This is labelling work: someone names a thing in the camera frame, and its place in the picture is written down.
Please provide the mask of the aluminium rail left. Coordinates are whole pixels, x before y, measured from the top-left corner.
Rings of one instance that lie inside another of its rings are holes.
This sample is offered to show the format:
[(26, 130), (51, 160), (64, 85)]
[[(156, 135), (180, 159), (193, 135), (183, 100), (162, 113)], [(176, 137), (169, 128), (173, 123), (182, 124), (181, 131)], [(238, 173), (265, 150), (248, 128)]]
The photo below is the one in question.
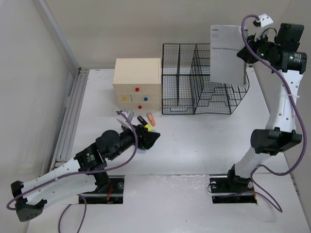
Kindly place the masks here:
[(73, 87), (66, 102), (66, 111), (60, 132), (56, 137), (56, 145), (48, 164), (48, 172), (66, 163), (71, 158), (73, 142), (88, 81), (88, 74), (89, 69), (84, 67), (79, 68), (77, 71)]

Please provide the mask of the beige wooden drawer cabinet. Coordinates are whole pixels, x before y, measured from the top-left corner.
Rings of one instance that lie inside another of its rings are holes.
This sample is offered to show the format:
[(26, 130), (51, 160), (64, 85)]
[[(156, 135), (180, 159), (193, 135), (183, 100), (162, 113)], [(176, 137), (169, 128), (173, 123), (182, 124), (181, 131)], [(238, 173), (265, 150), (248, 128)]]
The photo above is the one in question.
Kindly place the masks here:
[(117, 58), (113, 84), (160, 84), (160, 58)]

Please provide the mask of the yellow black highlighter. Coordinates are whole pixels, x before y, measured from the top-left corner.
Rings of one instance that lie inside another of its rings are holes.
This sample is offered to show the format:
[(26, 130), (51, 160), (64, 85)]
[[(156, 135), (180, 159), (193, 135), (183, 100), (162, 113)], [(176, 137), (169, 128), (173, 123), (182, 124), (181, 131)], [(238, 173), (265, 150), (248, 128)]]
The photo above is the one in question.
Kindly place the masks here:
[(146, 122), (146, 120), (142, 116), (138, 116), (137, 119), (141, 123), (141, 125), (148, 129), (148, 131), (152, 130), (152, 127)]

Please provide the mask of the white instruction booklet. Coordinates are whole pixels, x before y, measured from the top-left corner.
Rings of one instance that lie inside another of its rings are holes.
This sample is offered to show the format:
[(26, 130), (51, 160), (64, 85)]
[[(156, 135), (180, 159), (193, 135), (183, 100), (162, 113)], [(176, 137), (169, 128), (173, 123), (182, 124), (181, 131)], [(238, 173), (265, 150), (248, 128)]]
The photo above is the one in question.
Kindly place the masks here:
[(246, 87), (244, 61), (237, 53), (244, 48), (242, 30), (234, 25), (210, 27), (210, 80)]

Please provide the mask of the orange highlighter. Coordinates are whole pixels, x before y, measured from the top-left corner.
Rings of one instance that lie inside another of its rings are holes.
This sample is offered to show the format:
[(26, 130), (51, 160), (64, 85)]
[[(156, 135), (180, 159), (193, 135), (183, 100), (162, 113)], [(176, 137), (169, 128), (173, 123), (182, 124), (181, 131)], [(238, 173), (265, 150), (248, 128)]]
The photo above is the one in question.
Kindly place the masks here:
[(148, 118), (150, 124), (154, 127), (156, 125), (156, 122), (155, 122), (155, 119), (154, 119), (152, 113), (147, 113), (147, 118)]

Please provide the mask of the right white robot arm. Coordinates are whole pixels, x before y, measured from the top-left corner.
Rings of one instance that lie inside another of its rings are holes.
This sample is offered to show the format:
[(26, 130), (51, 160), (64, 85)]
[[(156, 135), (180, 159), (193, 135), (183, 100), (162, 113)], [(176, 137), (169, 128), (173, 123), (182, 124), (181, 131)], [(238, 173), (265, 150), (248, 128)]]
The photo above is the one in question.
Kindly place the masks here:
[(259, 164), (302, 141), (302, 135), (296, 133), (295, 117), (298, 114), (294, 106), (307, 64), (306, 53), (298, 52), (303, 31), (304, 25), (281, 23), (273, 42), (265, 34), (259, 38), (250, 35), (248, 45), (237, 53), (237, 57), (248, 64), (259, 59), (267, 61), (273, 67), (273, 73), (282, 75), (282, 80), (278, 89), (279, 99), (270, 112), (265, 129), (253, 130), (250, 149), (228, 171), (225, 185), (230, 191), (249, 185), (251, 172)]

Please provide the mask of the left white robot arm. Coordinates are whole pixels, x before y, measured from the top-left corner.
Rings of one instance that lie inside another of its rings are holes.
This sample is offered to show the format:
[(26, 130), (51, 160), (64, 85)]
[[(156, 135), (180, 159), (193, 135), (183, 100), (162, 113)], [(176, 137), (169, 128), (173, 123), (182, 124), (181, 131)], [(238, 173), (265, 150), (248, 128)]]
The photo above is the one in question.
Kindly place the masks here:
[(104, 192), (110, 184), (107, 160), (114, 160), (131, 146), (150, 149), (160, 133), (142, 125), (121, 133), (105, 131), (94, 143), (55, 170), (32, 181), (15, 181), (11, 191), (19, 221), (30, 221), (49, 206), (85, 192)]

